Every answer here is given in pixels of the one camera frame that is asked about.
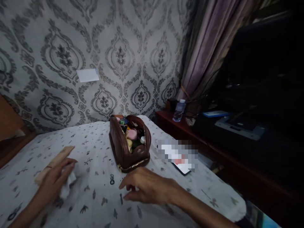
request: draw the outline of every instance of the smartphone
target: smartphone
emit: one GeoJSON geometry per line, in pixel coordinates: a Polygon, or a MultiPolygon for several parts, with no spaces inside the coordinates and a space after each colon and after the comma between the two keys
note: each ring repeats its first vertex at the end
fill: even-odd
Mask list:
{"type": "Polygon", "coordinates": [[[172,164],[175,166],[175,168],[178,169],[178,171],[183,174],[184,176],[186,176],[189,172],[191,172],[191,170],[189,170],[187,168],[186,164],[175,164],[174,162],[172,162],[172,164]]]}

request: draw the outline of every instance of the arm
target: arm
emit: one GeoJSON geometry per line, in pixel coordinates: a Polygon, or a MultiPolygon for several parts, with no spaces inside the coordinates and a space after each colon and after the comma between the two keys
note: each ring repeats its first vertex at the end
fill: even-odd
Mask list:
{"type": "Polygon", "coordinates": [[[119,188],[132,190],[125,200],[143,203],[170,203],[178,206],[201,227],[236,228],[237,226],[208,205],[180,187],[173,179],[163,178],[147,168],[137,168],[127,174],[119,188]]]}
{"type": "Polygon", "coordinates": [[[238,227],[229,219],[194,197],[182,187],[179,187],[172,195],[174,198],[170,199],[170,203],[182,209],[197,224],[199,224],[200,227],[238,227]]]}
{"type": "Polygon", "coordinates": [[[17,216],[15,221],[9,226],[10,228],[29,227],[39,213],[59,195],[61,187],[67,181],[77,161],[66,158],[61,164],[52,168],[43,183],[40,185],[37,193],[32,198],[26,208],[17,216]]]}

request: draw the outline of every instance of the white paper note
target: white paper note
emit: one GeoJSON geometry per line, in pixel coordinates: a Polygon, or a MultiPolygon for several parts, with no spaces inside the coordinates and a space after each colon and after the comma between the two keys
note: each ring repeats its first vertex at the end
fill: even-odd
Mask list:
{"type": "Polygon", "coordinates": [[[99,75],[97,69],[77,70],[77,75],[80,82],[98,81],[99,75]]]}

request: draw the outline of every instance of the purple curtain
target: purple curtain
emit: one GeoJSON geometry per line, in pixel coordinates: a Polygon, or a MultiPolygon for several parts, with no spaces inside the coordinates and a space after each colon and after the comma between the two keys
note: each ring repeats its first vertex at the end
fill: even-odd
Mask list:
{"type": "MultiPolygon", "coordinates": [[[[237,29],[252,7],[253,0],[200,1],[181,80],[191,99],[205,89],[213,72],[220,67],[237,29]]],[[[187,99],[181,89],[177,99],[187,99]]]]}

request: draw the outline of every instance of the bed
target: bed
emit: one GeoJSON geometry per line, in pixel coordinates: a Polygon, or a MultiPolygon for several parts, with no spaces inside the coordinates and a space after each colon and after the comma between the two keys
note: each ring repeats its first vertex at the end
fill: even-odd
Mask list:
{"type": "MultiPolygon", "coordinates": [[[[242,197],[203,163],[182,176],[169,162],[158,158],[157,141],[173,139],[146,116],[138,116],[151,132],[153,172],[175,179],[195,197],[233,222],[246,214],[242,197]]],[[[38,189],[35,177],[65,146],[75,146],[68,157],[78,160],[81,177],[65,201],[56,201],[33,222],[32,227],[195,227],[191,218],[173,205],[148,205],[124,201],[126,190],[118,186],[120,173],[109,141],[109,122],[94,122],[36,136],[0,170],[0,227],[7,227],[12,213],[21,212],[38,189]]]]}

